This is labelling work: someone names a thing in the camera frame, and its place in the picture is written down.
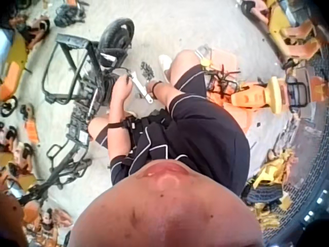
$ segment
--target concrete floor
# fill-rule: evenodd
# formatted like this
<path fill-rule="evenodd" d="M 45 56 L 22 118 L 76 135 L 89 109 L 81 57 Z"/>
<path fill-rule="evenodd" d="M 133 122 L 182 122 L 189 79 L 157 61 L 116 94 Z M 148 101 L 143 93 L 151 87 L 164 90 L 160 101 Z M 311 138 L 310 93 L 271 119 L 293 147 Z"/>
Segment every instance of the concrete floor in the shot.
<path fill-rule="evenodd" d="M 50 2 L 52 6 L 46 13 L 53 18 L 56 7 L 62 1 Z M 41 178 L 46 179 L 49 176 L 50 162 L 46 157 L 46 151 L 53 144 L 65 143 L 65 126 L 69 122 L 72 111 L 72 104 L 63 106 L 46 103 L 41 91 L 41 78 L 57 33 L 99 40 L 102 31 L 110 22 L 118 17 L 131 18 L 135 23 L 135 36 L 132 50 L 124 65 L 136 70 L 140 80 L 142 80 L 139 72 L 141 61 L 150 64 L 155 77 L 162 79 L 157 62 L 160 54 L 174 58 L 182 49 L 196 49 L 206 43 L 210 47 L 237 55 L 238 67 L 242 71 L 239 78 L 241 80 L 255 80 L 261 77 L 266 81 L 271 76 L 281 77 L 284 74 L 275 53 L 253 23 L 242 15 L 235 0 L 167 0 L 165 2 L 86 0 L 86 2 L 90 3 L 90 7 L 87 8 L 84 24 L 77 23 L 67 28 L 53 25 L 49 37 L 29 55 L 27 68 L 32 70 L 33 74 L 24 73 L 16 93 L 20 104 L 31 102 L 35 107 L 40 146 L 35 148 L 34 172 Z M 38 3 L 29 11 L 33 17 L 44 13 L 42 3 Z M 55 56 L 46 83 L 48 90 L 65 92 L 71 78 L 72 72 L 68 69 L 64 55 Z M 134 99 L 133 96 L 128 101 L 126 108 L 135 111 L 139 116 L 145 116 L 154 108 L 160 107 L 159 105 L 150 107 L 143 99 Z M 250 146 L 253 146 L 250 175 L 262 164 L 268 149 L 274 145 L 277 135 L 289 118 L 289 113 L 274 116 L 270 110 L 257 113 L 253 126 L 247 134 Z M 7 125 L 18 127 L 19 139 L 27 141 L 19 111 L 15 111 L 7 119 L 0 120 Z M 261 123 L 260 127 L 256 126 L 257 122 Z M 94 198 L 112 186 L 106 168 L 109 162 L 107 151 L 98 144 L 91 143 L 88 157 L 93 159 L 93 164 L 83 178 L 66 185 L 63 190 L 58 190 L 56 186 L 49 190 L 49 197 L 68 211 L 74 219 Z"/>

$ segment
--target white stripe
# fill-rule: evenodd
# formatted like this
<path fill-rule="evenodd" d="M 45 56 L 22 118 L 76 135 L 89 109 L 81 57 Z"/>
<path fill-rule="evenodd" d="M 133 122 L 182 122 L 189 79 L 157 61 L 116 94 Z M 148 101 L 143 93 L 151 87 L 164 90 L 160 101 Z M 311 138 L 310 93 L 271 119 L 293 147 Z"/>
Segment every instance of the white stripe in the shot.
<path fill-rule="evenodd" d="M 175 160 L 177 161 L 177 160 L 179 160 L 179 158 L 182 158 L 182 157 L 188 158 L 186 154 L 181 154 L 181 155 L 177 156 L 177 158 Z"/>
<path fill-rule="evenodd" d="M 157 148 L 163 148 L 163 147 L 166 147 L 166 159 L 168 159 L 168 145 L 166 144 L 163 144 L 163 145 L 160 145 L 160 146 L 156 146 L 156 147 L 153 147 L 150 149 L 150 151 L 154 150 L 154 149 L 157 149 Z"/>
<path fill-rule="evenodd" d="M 116 167 L 117 165 L 120 165 L 122 163 L 122 161 L 115 163 L 114 166 L 112 167 L 111 171 L 114 169 L 114 167 Z"/>
<path fill-rule="evenodd" d="M 147 127 L 145 127 L 145 133 L 146 133 L 146 136 L 147 136 L 147 138 L 148 138 L 148 140 L 149 140 L 149 144 L 137 155 L 137 157 L 135 158 L 135 160 L 133 161 L 133 163 L 132 163 L 132 166 L 130 167 L 130 169 L 129 169 L 129 172 L 128 172 L 128 174 L 130 175 L 130 172 L 131 172 L 131 170 L 132 170 L 132 168 L 133 168 L 133 166 L 134 166 L 134 163 L 136 162 L 136 160 L 141 156 L 141 154 L 142 153 L 144 153 L 145 151 L 146 151 L 146 149 L 147 148 L 149 148 L 150 147 L 150 145 L 151 145 L 151 140 L 150 140 L 150 137 L 149 137 L 149 134 L 148 134 L 148 128 Z"/>
<path fill-rule="evenodd" d="M 202 96 L 199 96 L 199 95 L 188 95 L 188 96 L 186 96 L 186 97 L 183 97 L 182 99 L 178 100 L 178 101 L 174 104 L 173 109 L 171 110 L 171 117 L 173 118 L 173 112 L 174 112 L 174 109 L 175 109 L 175 107 L 176 107 L 176 105 L 177 105 L 178 103 L 180 103 L 180 102 L 181 102 L 182 100 L 184 100 L 184 99 L 188 99 L 188 98 L 192 98 L 192 97 L 205 99 L 205 97 L 202 97 Z"/>
<path fill-rule="evenodd" d="M 105 140 L 107 140 L 107 134 L 106 134 L 106 137 L 104 138 L 104 140 L 101 142 L 101 146 L 103 146 L 103 143 L 105 142 Z"/>
<path fill-rule="evenodd" d="M 183 88 L 183 87 L 185 87 L 186 85 L 187 85 L 187 83 L 189 83 L 194 77 L 196 77 L 196 76 L 198 76 L 198 75 L 201 75 L 201 74 L 203 74 L 204 73 L 204 71 L 200 71 L 199 73 L 196 73 L 195 75 L 193 75 L 190 79 L 188 79 L 178 90 L 180 90 L 181 91 L 181 89 Z"/>

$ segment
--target ride-on toy car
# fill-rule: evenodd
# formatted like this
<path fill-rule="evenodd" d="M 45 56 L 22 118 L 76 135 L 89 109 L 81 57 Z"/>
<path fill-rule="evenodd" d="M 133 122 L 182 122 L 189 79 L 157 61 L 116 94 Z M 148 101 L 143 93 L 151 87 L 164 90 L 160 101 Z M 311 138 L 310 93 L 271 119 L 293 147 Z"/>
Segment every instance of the ride-on toy car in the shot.
<path fill-rule="evenodd" d="M 74 109 L 70 123 L 67 125 L 67 141 L 64 145 L 53 145 L 47 152 L 51 161 L 50 177 L 42 184 L 37 184 L 29 189 L 28 194 L 22 196 L 19 202 L 25 205 L 31 200 L 44 200 L 47 190 L 52 185 L 59 189 L 65 184 L 82 177 L 91 159 L 85 158 L 89 145 L 87 125 L 98 112 L 101 105 L 110 101 L 112 87 L 119 77 L 113 70 L 119 68 L 127 57 L 127 50 L 131 46 L 134 35 L 134 23 L 130 19 L 117 19 L 104 31 L 99 42 L 93 42 L 85 38 L 58 34 L 55 48 L 50 56 L 42 79 L 42 90 L 48 103 L 68 104 L 74 101 Z M 53 94 L 45 88 L 45 79 L 48 69 L 57 48 L 60 47 L 75 75 L 67 94 Z M 86 50 L 79 65 L 72 59 L 70 51 L 75 49 Z M 72 149 L 65 155 L 58 165 L 54 164 L 54 158 L 65 147 L 73 143 Z"/>

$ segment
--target floor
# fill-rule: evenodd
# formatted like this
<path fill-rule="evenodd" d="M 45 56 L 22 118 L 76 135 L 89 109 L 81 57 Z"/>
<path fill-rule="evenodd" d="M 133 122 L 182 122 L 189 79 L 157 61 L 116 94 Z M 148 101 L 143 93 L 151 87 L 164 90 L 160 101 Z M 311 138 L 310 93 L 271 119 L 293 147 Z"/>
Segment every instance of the floor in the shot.
<path fill-rule="evenodd" d="M 129 17 L 135 23 L 135 36 L 124 65 L 138 73 L 141 61 L 145 61 L 153 68 L 155 77 L 162 79 L 157 62 L 160 54 L 174 58 L 182 49 L 196 49 L 207 43 L 210 47 L 237 55 L 238 66 L 242 71 L 239 77 L 241 80 L 261 77 L 266 81 L 271 76 L 282 77 L 284 74 L 275 53 L 263 39 L 261 32 L 242 15 L 236 0 L 167 0 L 161 4 L 152 0 L 85 1 L 90 3 L 85 23 L 67 28 L 52 26 L 49 37 L 30 54 L 27 68 L 33 74 L 24 73 L 16 93 L 21 104 L 31 102 L 35 108 L 40 146 L 35 148 L 34 172 L 40 178 L 46 179 L 49 176 L 50 162 L 46 151 L 51 145 L 64 144 L 66 141 L 65 126 L 72 111 L 72 104 L 48 104 L 41 91 L 41 78 L 57 33 L 98 40 L 110 22 L 118 17 Z M 31 16 L 46 13 L 53 18 L 56 7 L 62 1 L 50 2 L 47 11 L 42 9 L 42 3 L 38 3 L 29 10 Z M 46 87 L 51 92 L 65 92 L 72 79 L 72 71 L 63 59 L 59 55 L 55 56 L 50 67 Z M 135 99 L 134 95 L 132 93 L 129 98 L 126 109 L 135 111 L 139 116 L 147 115 L 154 108 L 160 107 L 150 107 L 143 99 Z M 277 135 L 290 117 L 289 113 L 274 116 L 266 109 L 257 113 L 247 133 L 251 146 L 250 175 L 263 163 L 268 149 L 274 145 Z M 18 127 L 19 139 L 27 140 L 19 111 L 0 121 Z M 107 151 L 98 144 L 91 143 L 88 157 L 93 159 L 93 164 L 83 178 L 66 185 L 63 190 L 58 190 L 56 186 L 49 190 L 49 197 L 74 219 L 93 199 L 112 186 L 106 168 L 109 161 Z"/>

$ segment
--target white shoe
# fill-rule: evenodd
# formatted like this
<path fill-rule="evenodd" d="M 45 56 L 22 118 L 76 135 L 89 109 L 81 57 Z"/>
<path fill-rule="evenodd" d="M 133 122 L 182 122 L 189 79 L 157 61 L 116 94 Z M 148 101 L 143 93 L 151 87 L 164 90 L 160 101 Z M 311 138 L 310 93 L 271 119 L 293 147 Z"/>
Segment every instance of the white shoe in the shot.
<path fill-rule="evenodd" d="M 166 82 L 169 83 L 169 80 L 168 80 L 165 72 L 170 69 L 172 60 L 167 55 L 160 55 L 159 56 L 159 63 L 160 63 L 160 67 L 161 67 L 162 72 L 163 72 L 163 76 L 166 79 Z"/>

